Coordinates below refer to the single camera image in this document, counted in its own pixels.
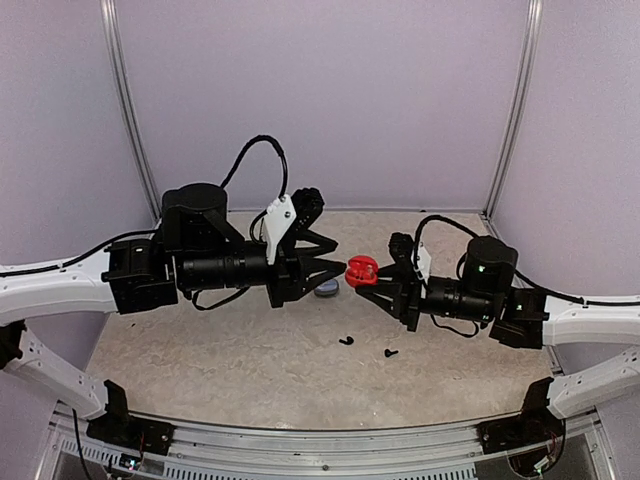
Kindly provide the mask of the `purple earbud charging case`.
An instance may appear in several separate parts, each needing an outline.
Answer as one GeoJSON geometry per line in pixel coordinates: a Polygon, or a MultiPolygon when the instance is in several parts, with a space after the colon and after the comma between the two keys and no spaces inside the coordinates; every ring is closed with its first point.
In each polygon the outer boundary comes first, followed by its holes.
{"type": "Polygon", "coordinates": [[[319,298],[335,297],[340,290],[340,284],[336,279],[330,279],[314,288],[314,295],[319,298]]]}

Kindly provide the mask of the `red round charging case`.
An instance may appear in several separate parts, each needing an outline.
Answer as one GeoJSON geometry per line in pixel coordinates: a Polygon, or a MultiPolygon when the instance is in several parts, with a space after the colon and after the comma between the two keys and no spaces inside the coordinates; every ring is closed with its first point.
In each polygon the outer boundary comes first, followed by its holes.
{"type": "Polygon", "coordinates": [[[345,281],[352,288],[372,286],[378,282],[379,265],[367,255],[357,255],[347,262],[345,281]]]}

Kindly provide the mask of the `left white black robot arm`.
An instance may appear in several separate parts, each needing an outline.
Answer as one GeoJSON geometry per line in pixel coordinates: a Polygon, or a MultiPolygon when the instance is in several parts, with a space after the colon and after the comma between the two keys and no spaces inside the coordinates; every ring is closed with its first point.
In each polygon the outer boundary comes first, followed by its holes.
{"type": "Polygon", "coordinates": [[[265,239],[244,237],[227,218],[228,196],[217,185],[190,184],[167,191],[157,229],[123,234],[78,257],[51,265],[9,266],[1,271],[1,368],[36,382],[98,420],[121,445],[140,434],[124,389],[94,380],[54,354],[28,328],[34,317],[74,312],[147,312],[197,293],[254,286],[279,308],[341,275],[331,259],[337,244],[313,231],[324,201],[303,188],[266,210],[265,239]]]}

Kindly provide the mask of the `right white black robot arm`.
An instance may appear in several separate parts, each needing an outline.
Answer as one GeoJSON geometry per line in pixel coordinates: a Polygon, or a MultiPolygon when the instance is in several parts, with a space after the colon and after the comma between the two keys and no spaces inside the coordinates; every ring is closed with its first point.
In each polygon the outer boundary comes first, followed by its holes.
{"type": "Polygon", "coordinates": [[[379,306],[408,330],[421,315],[469,321],[488,327],[490,338],[515,349],[561,344],[621,344],[624,351],[573,374],[532,383],[513,419],[511,433],[535,442],[551,424],[639,387],[639,302],[632,297],[572,298],[539,287],[513,284],[518,253],[501,240],[478,236],[467,245],[459,278],[434,276],[431,256],[411,236],[394,233],[393,264],[368,256],[352,258],[345,278],[356,293],[379,306]]]}

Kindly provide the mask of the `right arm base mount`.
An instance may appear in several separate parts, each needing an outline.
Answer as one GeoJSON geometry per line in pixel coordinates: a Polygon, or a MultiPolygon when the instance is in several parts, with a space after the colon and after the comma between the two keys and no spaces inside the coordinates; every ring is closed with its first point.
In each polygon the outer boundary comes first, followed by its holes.
{"type": "Polygon", "coordinates": [[[566,432],[566,422],[551,414],[517,414],[481,422],[476,427],[485,455],[545,443],[566,432]]]}

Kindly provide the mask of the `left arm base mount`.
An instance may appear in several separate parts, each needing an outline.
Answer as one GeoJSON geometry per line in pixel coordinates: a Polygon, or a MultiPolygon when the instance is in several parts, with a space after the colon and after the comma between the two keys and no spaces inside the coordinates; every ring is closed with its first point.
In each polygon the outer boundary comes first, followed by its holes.
{"type": "Polygon", "coordinates": [[[141,453],[167,456],[175,426],[168,422],[132,415],[118,417],[105,414],[90,420],[87,435],[90,438],[141,453]]]}

